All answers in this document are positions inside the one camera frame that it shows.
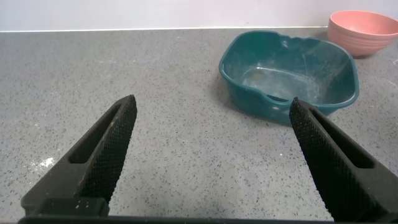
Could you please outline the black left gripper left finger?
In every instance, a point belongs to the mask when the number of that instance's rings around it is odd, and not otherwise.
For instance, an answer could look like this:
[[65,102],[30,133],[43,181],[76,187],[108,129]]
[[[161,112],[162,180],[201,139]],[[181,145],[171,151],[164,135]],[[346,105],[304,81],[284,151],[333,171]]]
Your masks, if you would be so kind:
[[109,202],[121,175],[137,117],[134,95],[115,102],[23,196],[32,214],[49,198],[103,198]]

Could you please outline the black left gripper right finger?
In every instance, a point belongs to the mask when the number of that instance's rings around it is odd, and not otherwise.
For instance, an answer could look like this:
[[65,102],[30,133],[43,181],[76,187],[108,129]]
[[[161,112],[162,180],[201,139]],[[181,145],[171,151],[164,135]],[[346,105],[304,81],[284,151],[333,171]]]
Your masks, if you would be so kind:
[[334,221],[397,221],[394,173],[307,102],[294,98],[289,118]]

